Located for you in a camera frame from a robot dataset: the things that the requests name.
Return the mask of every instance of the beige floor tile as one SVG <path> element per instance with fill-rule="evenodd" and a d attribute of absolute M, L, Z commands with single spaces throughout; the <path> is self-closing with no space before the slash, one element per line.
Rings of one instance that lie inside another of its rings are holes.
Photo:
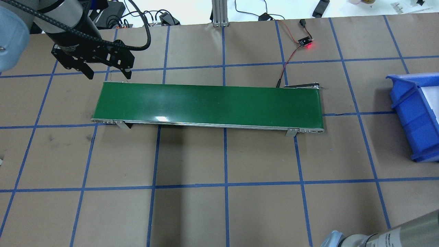
<path fill-rule="evenodd" d="M 32 129 L 0 130 L 0 189 L 13 189 Z"/>
<path fill-rule="evenodd" d="M 151 247 L 226 246 L 224 188 L 155 191 Z"/>
<path fill-rule="evenodd" d="M 114 29 L 99 30 L 99 33 L 101 34 L 102 38 L 104 40 L 108 40 L 108 41 L 114 40 L 114 32 L 115 32 Z M 88 65 L 95 72 L 107 70 L 107 66 L 105 64 L 102 64 L 102 63 L 88 63 Z M 55 73 L 74 73 L 74 72 L 77 72 L 77 71 L 75 69 L 65 69 L 61 65 L 61 63 L 58 63 L 58 65 L 56 66 L 56 70 L 55 70 Z M 82 75 L 82 78 L 83 78 L 83 80 L 88 80 L 87 77 L 85 77 L 85 75 Z"/>
<path fill-rule="evenodd" d="M 437 162 L 416 163 L 398 115 L 361 116 L 379 178 L 439 177 Z"/>
<path fill-rule="evenodd" d="M 410 74 L 438 72 L 439 58 L 405 59 Z"/>
<path fill-rule="evenodd" d="M 15 194 L 1 246 L 69 246 L 79 194 L 79 191 Z"/>
<path fill-rule="evenodd" d="M 86 191 L 73 246 L 146 246 L 151 190 Z"/>
<path fill-rule="evenodd" d="M 157 185 L 224 183 L 222 128 L 162 126 Z"/>
<path fill-rule="evenodd" d="M 93 127 L 41 128 L 35 131 L 18 187 L 81 187 Z"/>
<path fill-rule="evenodd" d="M 225 28 L 225 41 L 226 64 L 282 61 L 274 21 L 232 22 Z"/>
<path fill-rule="evenodd" d="M 221 28 L 211 23 L 171 26 L 166 67 L 221 65 L 222 47 Z"/>
<path fill-rule="evenodd" d="M 127 79 L 119 70 L 108 74 L 107 81 L 123 81 L 128 83 L 162 84 L 163 70 L 133 71 L 131 79 Z"/>
<path fill-rule="evenodd" d="M 401 60 L 346 62 L 358 109 L 361 112 L 392 111 L 391 74 L 406 74 Z"/>
<path fill-rule="evenodd" d="M 3 220 L 12 193 L 0 193 L 0 219 Z"/>
<path fill-rule="evenodd" d="M 437 13 L 387 15 L 386 17 L 404 57 L 439 55 L 437 49 L 439 26 L 420 25 L 420 23 L 439 22 Z M 413 41 L 419 37 L 422 37 L 425 42 L 422 45 L 413 45 Z"/>
<path fill-rule="evenodd" d="M 105 74 L 54 76 L 39 124 L 90 124 Z"/>
<path fill-rule="evenodd" d="M 332 23 L 344 59 L 399 56 L 380 15 L 332 18 Z"/>
<path fill-rule="evenodd" d="M 226 86 L 276 87 L 282 65 L 239 66 L 226 68 Z M 285 85 L 282 78 L 281 87 Z"/>
<path fill-rule="evenodd" d="M 157 126 L 130 130 L 100 126 L 94 141 L 87 187 L 152 185 Z"/>
<path fill-rule="evenodd" d="M 392 227 L 438 209 L 439 181 L 381 182 Z"/>
<path fill-rule="evenodd" d="M 54 42 L 46 34 L 32 34 L 18 64 L 14 68 L 2 72 L 1 75 L 51 74 L 56 61 L 51 54 L 53 45 Z"/>
<path fill-rule="evenodd" d="M 324 121 L 325 133 L 297 135 L 303 179 L 374 178 L 357 116 Z"/>
<path fill-rule="evenodd" d="M 299 185 L 229 187 L 230 246 L 309 246 Z"/>
<path fill-rule="evenodd" d="M 298 181 L 294 139 L 285 131 L 227 129 L 229 182 Z"/>
<path fill-rule="evenodd" d="M 287 65 L 289 85 L 318 82 L 323 113 L 355 112 L 354 102 L 341 62 Z"/>
<path fill-rule="evenodd" d="M 223 68 L 170 69 L 166 71 L 166 84 L 223 85 Z"/>
<path fill-rule="evenodd" d="M 313 245 L 333 230 L 345 236 L 387 229 L 375 183 L 305 185 Z"/>
<path fill-rule="evenodd" d="M 0 126 L 34 125 L 49 76 L 1 78 Z"/>
<path fill-rule="evenodd" d="M 304 28 L 299 24 L 299 20 L 285 20 L 283 22 L 290 29 L 294 39 L 299 40 L 308 36 Z M 285 26 L 279 21 L 277 24 L 281 35 L 284 58 L 287 61 L 298 45 L 293 42 Z M 313 43 L 307 48 L 298 49 L 292 61 L 340 59 L 334 34 L 327 18 L 306 19 L 306 29 L 312 35 Z"/>
<path fill-rule="evenodd" d="M 168 27 L 154 27 L 149 30 L 151 46 L 144 51 L 132 51 L 135 57 L 134 69 L 163 68 Z M 143 46 L 147 41 L 146 31 L 144 27 L 119 29 L 117 39 L 128 45 Z"/>

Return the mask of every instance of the blue crate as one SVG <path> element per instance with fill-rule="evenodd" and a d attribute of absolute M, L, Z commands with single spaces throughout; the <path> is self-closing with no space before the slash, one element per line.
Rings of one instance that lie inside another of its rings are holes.
<path fill-rule="evenodd" d="M 439 124 L 422 91 L 422 87 L 439 87 L 439 72 L 386 78 L 393 81 L 392 108 L 398 113 L 410 143 L 411 158 L 416 162 L 439 161 Z"/>

